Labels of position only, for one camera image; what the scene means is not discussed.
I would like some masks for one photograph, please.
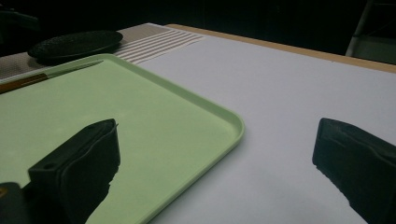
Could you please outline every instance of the tray rim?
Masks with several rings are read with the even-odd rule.
[[[159,202],[158,206],[152,207],[152,209],[148,210],[145,215],[142,215],[141,219],[137,220],[137,223],[146,223],[152,220],[155,216],[157,216],[168,204],[170,204],[174,199],[176,199],[180,194],[182,194],[186,189],[188,189],[194,182],[196,182],[205,173],[207,173],[216,163],[221,161],[223,157],[225,157],[232,149],[234,149],[241,142],[245,134],[245,129],[246,129],[245,123],[242,120],[242,118],[232,110],[218,103],[215,103],[197,94],[196,92],[190,91],[176,84],[175,82],[172,82],[164,77],[154,74],[148,69],[140,67],[136,64],[129,63],[113,54],[96,54],[86,58],[74,60],[72,62],[56,65],[48,69],[40,70],[37,71],[37,73],[32,73],[30,76],[34,76],[35,74],[39,74],[42,72],[57,72],[59,70],[64,70],[65,68],[72,68],[80,64],[92,63],[95,61],[110,61],[126,69],[131,70],[138,76],[145,78],[156,85],[161,86],[166,91],[170,91],[176,94],[178,97],[182,97],[183,99],[189,101],[190,103],[213,114],[217,118],[223,119],[227,123],[231,124],[235,132],[235,137],[233,138],[233,140],[230,141],[228,145],[224,146],[224,149],[222,149],[221,152],[219,152],[219,154],[216,155],[216,157],[212,158],[209,164],[203,165],[203,167],[199,169],[195,174],[191,175],[190,178],[183,181],[183,184],[178,189],[173,189],[170,195],[165,197],[163,201]]]

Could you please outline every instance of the white surface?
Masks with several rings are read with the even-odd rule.
[[[241,144],[152,223],[365,223],[312,163],[321,118],[396,145],[396,75],[208,37],[140,66],[239,114]]]

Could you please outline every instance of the green tray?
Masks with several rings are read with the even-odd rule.
[[[50,68],[102,63],[0,95],[0,182],[27,170],[83,127],[119,124],[120,170],[88,223],[146,223],[241,140],[232,111],[139,66],[99,54]]]

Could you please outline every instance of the wooden table edge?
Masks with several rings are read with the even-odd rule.
[[[226,38],[226,39],[231,39],[231,40],[236,40],[236,41],[242,41],[245,43],[249,44],[254,44],[258,46],[263,46],[271,49],[280,49],[292,53],[297,53],[297,54],[302,54],[305,56],[310,56],[310,57],[315,57],[315,58],[320,58],[332,62],[337,62],[337,63],[346,63],[350,65],[355,65],[359,67],[364,67],[364,68],[370,68],[378,71],[383,71],[383,72],[390,72],[390,73],[396,73],[396,65],[393,64],[388,64],[388,63],[379,63],[379,62],[374,62],[374,61],[368,61],[368,60],[363,60],[363,59],[358,59],[358,58],[351,58],[343,55],[337,55],[337,54],[331,54],[327,52],[321,52],[321,51],[316,51],[312,49],[302,49],[302,48],[297,48],[293,46],[288,46],[288,45],[283,45],[283,44],[277,44],[274,42],[269,42],[269,41],[264,41],[264,40],[258,40],[258,39],[253,39],[249,37],[243,37],[239,35],[229,35],[225,33],[220,33],[216,31],[210,31],[210,30],[205,30],[205,29],[200,29],[200,28],[195,28],[195,27],[190,27],[190,26],[185,26],[185,25],[179,25],[179,24],[167,24],[165,27],[170,27],[178,30],[183,30],[183,31],[188,31],[188,32],[193,32],[201,35],[212,35],[216,37],[221,37],[221,38]]]

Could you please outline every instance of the dark background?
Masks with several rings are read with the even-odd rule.
[[[117,31],[146,22],[178,23],[344,55],[366,1],[0,0],[0,4],[3,10],[14,8],[37,17],[40,25],[40,31],[9,25],[11,38],[0,45],[0,56],[27,51],[39,41],[57,35],[91,30]],[[381,10],[374,12],[386,16]],[[369,21],[367,29],[375,30],[377,23]]]

